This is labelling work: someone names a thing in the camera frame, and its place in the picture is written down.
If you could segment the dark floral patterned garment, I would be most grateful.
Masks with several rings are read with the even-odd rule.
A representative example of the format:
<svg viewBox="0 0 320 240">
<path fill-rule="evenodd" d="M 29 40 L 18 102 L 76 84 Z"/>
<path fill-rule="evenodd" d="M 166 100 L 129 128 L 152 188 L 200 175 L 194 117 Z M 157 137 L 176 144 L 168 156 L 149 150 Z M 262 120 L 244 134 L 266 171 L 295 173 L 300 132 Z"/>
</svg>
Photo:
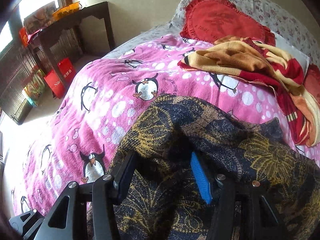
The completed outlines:
<svg viewBox="0 0 320 240">
<path fill-rule="evenodd" d="M 287 239 L 319 239 L 319 167 L 283 141 L 278 119 L 251 124 L 195 97 L 165 94 L 121 139 L 111 168 L 128 153 L 137 166 L 118 206 L 92 203 L 94 238 L 109 225 L 119 239 L 204 239 L 216 204 L 201 198 L 190 160 L 241 186 L 258 181 L 287 230 Z"/>
</svg>

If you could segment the pink penguin bedspread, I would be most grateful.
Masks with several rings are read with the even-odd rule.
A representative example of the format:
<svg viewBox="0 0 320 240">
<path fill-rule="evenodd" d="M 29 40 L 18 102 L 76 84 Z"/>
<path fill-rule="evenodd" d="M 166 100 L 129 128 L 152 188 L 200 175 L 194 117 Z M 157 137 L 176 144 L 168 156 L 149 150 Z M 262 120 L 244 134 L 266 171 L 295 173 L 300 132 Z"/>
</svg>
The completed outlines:
<svg viewBox="0 0 320 240">
<path fill-rule="evenodd" d="M 102 176 L 122 137 L 162 94 L 195 96 L 254 124 L 277 118 L 285 142 L 319 162 L 319 146 L 293 142 L 289 119 L 272 90 L 179 67 L 186 55 L 208 47 L 168 34 L 86 64 L 53 114 L 24 124 L 14 135 L 7 168 L 12 215 L 32 209 L 47 213 L 69 181 L 91 183 Z"/>
</svg>

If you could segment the colourful printed bag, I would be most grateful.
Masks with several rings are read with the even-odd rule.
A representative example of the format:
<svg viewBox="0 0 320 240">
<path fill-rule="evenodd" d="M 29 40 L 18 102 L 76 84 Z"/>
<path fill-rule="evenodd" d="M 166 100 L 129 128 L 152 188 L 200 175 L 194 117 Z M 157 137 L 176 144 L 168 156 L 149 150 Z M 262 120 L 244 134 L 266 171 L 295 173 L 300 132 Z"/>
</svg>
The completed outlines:
<svg viewBox="0 0 320 240">
<path fill-rule="evenodd" d="M 27 77 L 22 83 L 22 94 L 25 99 L 33 106 L 38 106 L 40 96 L 45 90 L 44 72 L 38 69 L 31 76 Z"/>
</svg>

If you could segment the red gift bag lower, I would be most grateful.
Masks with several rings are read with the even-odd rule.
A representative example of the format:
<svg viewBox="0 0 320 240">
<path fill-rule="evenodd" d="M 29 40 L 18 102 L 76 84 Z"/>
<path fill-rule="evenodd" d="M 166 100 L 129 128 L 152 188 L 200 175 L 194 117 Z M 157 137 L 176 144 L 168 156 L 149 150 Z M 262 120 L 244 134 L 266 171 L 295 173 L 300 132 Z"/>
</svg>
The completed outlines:
<svg viewBox="0 0 320 240">
<path fill-rule="evenodd" d="M 61 99 L 65 93 L 65 88 L 60 80 L 60 78 L 57 76 L 56 72 L 51 70 L 45 77 L 44 80 L 46 81 L 49 88 L 52 90 L 54 95 Z"/>
</svg>

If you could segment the red gift bag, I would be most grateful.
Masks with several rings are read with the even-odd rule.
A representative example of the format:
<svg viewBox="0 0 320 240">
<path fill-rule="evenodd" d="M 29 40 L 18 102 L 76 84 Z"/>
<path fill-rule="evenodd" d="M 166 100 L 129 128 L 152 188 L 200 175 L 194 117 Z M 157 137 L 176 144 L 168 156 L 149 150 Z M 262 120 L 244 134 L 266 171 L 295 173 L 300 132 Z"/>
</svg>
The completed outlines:
<svg viewBox="0 0 320 240">
<path fill-rule="evenodd" d="M 74 66 L 72 65 L 70 59 L 64 58 L 57 64 L 61 74 L 65 78 L 66 82 L 70 85 L 76 76 L 76 71 Z"/>
<path fill-rule="evenodd" d="M 51 70 L 45 77 L 44 80 L 46 81 L 49 88 L 52 90 L 54 95 L 61 99 L 65 93 L 65 88 L 60 80 L 60 78 L 57 76 L 56 72 Z"/>
</svg>

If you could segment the red heart cushion right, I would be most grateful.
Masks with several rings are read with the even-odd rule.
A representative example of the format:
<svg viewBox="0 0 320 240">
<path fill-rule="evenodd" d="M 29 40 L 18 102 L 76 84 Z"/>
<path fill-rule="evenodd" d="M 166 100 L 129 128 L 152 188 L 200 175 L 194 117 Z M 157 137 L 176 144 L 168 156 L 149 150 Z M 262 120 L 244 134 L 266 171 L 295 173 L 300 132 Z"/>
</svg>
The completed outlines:
<svg viewBox="0 0 320 240">
<path fill-rule="evenodd" d="M 317 100 L 319 101 L 320 97 L 320 72 L 319 68 L 310 64 L 308 71 L 303 82 L 303 86 L 306 90 Z"/>
</svg>

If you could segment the red heart cushion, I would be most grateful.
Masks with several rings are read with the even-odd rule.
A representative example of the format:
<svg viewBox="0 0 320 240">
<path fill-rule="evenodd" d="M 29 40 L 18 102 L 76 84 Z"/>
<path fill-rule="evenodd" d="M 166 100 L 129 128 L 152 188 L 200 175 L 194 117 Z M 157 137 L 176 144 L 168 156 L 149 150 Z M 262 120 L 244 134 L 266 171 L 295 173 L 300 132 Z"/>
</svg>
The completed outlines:
<svg viewBox="0 0 320 240">
<path fill-rule="evenodd" d="M 213 44 L 226 36 L 250 37 L 275 46 L 275 36 L 268 27 L 238 10 L 229 0 L 193 0 L 185 8 L 183 38 Z"/>
<path fill-rule="evenodd" d="M 303 86 L 306 90 L 317 100 L 319 101 L 320 97 L 320 72 L 319 68 L 310 64 L 308 71 L 303 82 Z"/>
</svg>

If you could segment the red gift bag upper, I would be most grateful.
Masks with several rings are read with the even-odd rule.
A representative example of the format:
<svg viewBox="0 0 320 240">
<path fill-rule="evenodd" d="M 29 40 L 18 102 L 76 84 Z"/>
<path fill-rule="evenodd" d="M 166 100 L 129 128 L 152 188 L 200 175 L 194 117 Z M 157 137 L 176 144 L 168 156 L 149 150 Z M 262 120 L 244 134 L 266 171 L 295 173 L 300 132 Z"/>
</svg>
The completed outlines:
<svg viewBox="0 0 320 240">
<path fill-rule="evenodd" d="M 64 58 L 57 64 L 61 74 L 65 78 L 66 82 L 70 85 L 76 76 L 76 71 L 74 66 L 72 65 L 70 59 Z"/>
</svg>

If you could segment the red tan striped blanket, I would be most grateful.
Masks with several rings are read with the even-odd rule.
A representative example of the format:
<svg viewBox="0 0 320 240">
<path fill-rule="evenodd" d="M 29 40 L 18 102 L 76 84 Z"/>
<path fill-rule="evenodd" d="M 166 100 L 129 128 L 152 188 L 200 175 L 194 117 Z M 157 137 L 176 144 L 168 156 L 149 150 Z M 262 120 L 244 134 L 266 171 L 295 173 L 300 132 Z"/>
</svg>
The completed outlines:
<svg viewBox="0 0 320 240">
<path fill-rule="evenodd" d="M 319 143 L 319 103 L 303 86 L 303 68 L 287 51 L 249 37 L 226 36 L 213 47 L 185 56 L 178 65 L 272 88 L 294 143 Z"/>
</svg>

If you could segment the dark wooden cabinet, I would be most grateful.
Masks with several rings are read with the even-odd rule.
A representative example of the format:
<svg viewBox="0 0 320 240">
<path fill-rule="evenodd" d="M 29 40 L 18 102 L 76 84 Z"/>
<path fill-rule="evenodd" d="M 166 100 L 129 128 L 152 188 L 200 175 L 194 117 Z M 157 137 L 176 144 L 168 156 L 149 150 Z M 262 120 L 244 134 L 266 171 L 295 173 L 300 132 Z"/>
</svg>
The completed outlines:
<svg viewBox="0 0 320 240">
<path fill-rule="evenodd" d="M 35 74 L 36 62 L 29 51 L 11 41 L 1 51 L 1 101 L 4 113 L 21 125 L 31 111 L 32 105 L 22 93 Z"/>
</svg>

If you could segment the white pillow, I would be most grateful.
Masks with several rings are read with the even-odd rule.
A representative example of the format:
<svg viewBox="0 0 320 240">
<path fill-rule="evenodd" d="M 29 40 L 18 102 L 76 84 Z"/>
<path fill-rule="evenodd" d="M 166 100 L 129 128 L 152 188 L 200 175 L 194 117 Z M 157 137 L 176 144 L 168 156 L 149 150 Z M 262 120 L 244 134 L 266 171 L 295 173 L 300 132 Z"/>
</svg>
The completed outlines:
<svg viewBox="0 0 320 240">
<path fill-rule="evenodd" d="M 303 52 L 298 50 L 296 47 L 291 45 L 285 38 L 283 38 L 281 35 L 277 34 L 274 31 L 271 31 L 272 34 L 275 36 L 275 42 L 276 47 L 280 48 L 284 51 L 287 51 L 289 54 L 291 54 L 301 65 L 303 70 L 303 76 L 306 76 L 306 73 L 308 71 L 308 67 L 310 64 L 310 57 L 305 55 Z"/>
</svg>

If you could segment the red box on table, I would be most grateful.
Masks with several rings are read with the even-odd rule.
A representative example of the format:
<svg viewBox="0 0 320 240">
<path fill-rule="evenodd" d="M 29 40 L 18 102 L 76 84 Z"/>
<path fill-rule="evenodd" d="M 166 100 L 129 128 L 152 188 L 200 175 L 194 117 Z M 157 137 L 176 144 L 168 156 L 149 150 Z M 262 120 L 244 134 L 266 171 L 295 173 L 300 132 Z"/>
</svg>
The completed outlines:
<svg viewBox="0 0 320 240">
<path fill-rule="evenodd" d="M 27 31 L 26 31 L 25 27 L 22 27 L 19 30 L 19 36 L 20 36 L 20 39 L 21 39 L 21 42 L 22 42 L 23 46 L 27 47 L 29 38 L 28 38 L 28 34 L 27 34 Z"/>
</svg>

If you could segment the floral white bed sheet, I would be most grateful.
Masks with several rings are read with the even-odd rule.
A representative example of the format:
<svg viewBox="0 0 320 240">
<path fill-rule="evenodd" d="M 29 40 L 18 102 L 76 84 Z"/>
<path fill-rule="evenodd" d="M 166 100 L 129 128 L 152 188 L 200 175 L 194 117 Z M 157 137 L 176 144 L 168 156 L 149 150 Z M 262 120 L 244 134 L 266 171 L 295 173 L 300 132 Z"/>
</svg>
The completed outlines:
<svg viewBox="0 0 320 240">
<path fill-rule="evenodd" d="M 178 35 L 185 24 L 185 8 L 193 0 L 181 0 L 172 19 L 144 31 L 112 50 L 103 58 L 116 59 L 133 53 L 133 48 L 144 42 L 172 33 Z M 307 27 L 278 4 L 270 0 L 229 0 L 238 10 L 268 27 L 276 36 L 276 45 L 291 45 L 310 58 L 310 62 L 319 66 L 319 46 Z"/>
</svg>

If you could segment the red heart cushion left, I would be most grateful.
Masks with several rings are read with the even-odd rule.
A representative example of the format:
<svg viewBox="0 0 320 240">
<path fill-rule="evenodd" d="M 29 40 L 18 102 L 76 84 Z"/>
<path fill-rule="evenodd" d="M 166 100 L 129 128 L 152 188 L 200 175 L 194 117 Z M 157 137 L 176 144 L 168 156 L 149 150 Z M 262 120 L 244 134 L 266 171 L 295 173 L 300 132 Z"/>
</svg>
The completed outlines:
<svg viewBox="0 0 320 240">
<path fill-rule="evenodd" d="M 229 0 L 193 0 L 185 8 L 183 38 L 213 44 L 226 36 L 250 37 L 275 46 L 275 36 L 268 27 L 238 10 Z"/>
</svg>

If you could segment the dark wooden side table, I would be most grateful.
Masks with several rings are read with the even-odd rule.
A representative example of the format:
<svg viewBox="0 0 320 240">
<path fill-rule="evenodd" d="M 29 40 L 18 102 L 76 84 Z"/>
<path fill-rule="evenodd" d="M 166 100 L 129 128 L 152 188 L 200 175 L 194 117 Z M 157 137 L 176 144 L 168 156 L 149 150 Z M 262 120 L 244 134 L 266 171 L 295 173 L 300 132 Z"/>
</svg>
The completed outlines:
<svg viewBox="0 0 320 240">
<path fill-rule="evenodd" d="M 70 46 L 75 44 L 77 54 L 72 54 L 71 60 L 76 61 L 80 59 L 82 53 L 86 51 L 84 47 L 84 40 L 80 32 L 80 24 L 84 19 L 91 16 L 97 20 L 104 21 L 104 28 L 109 49 L 110 51 L 114 50 L 116 48 L 116 43 L 107 1 L 85 7 L 77 12 L 67 15 L 64 18 L 52 23 L 50 26 L 38 31 L 31 38 L 30 44 L 42 49 L 42 52 L 50 63 L 52 70 L 58 76 L 65 88 L 68 88 L 69 84 L 57 66 L 59 61 L 56 59 L 57 55 L 53 52 L 52 48 L 59 44 L 59 42 L 64 41 L 66 41 Z"/>
</svg>

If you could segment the framed picture on table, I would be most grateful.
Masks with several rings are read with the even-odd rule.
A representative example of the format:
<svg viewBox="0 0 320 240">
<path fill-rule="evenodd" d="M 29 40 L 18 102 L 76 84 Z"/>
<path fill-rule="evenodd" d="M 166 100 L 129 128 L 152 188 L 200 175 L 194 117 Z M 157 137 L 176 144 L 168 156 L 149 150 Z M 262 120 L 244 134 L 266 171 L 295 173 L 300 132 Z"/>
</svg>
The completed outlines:
<svg viewBox="0 0 320 240">
<path fill-rule="evenodd" d="M 53 17 L 53 13 L 56 12 L 56 10 L 56 4 L 52 1 L 28 15 L 23 20 L 27 34 L 31 35 L 54 23 L 55 18 Z"/>
</svg>

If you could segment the orange plastic basket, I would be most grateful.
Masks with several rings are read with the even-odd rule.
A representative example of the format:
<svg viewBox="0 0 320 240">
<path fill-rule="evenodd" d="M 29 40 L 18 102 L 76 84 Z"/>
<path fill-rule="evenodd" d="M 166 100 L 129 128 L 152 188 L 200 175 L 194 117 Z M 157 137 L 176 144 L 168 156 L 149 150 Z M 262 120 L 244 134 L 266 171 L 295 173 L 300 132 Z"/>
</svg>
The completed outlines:
<svg viewBox="0 0 320 240">
<path fill-rule="evenodd" d="M 54 20 L 58 21 L 72 13 L 75 13 L 79 10 L 81 10 L 82 5 L 80 2 L 72 3 L 70 5 L 67 5 L 65 7 L 62 7 L 61 9 L 58 9 L 53 13 Z"/>
</svg>

